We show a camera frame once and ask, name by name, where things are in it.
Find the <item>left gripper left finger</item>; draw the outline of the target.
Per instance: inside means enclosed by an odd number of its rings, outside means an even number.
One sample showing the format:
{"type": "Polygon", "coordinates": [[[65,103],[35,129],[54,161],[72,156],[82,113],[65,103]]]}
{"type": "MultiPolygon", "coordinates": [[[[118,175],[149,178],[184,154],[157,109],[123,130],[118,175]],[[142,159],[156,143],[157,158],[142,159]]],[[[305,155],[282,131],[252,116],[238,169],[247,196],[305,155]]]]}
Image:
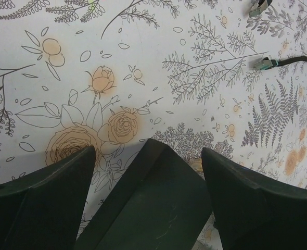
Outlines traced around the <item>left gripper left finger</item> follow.
{"type": "Polygon", "coordinates": [[[74,249],[95,160],[87,146],[0,184],[0,249],[74,249]]]}

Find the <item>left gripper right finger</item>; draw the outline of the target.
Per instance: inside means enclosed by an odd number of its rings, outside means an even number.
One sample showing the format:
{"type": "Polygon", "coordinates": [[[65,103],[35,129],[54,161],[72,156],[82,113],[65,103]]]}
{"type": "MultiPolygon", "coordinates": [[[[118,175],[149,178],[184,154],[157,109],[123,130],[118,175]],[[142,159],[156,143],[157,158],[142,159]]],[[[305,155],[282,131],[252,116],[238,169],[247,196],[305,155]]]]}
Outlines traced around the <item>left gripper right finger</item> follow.
{"type": "Polygon", "coordinates": [[[307,249],[307,189],[201,152],[223,249],[307,249]]]}

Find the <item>black network switch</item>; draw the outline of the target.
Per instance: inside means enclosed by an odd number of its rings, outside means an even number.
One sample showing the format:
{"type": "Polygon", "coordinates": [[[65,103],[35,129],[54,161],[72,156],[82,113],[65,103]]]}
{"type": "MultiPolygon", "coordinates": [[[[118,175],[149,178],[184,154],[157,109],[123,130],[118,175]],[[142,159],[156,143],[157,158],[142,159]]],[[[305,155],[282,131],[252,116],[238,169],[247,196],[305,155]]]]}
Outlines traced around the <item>black network switch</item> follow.
{"type": "Polygon", "coordinates": [[[148,140],[76,241],[76,249],[192,249],[212,213],[205,180],[148,140]]]}

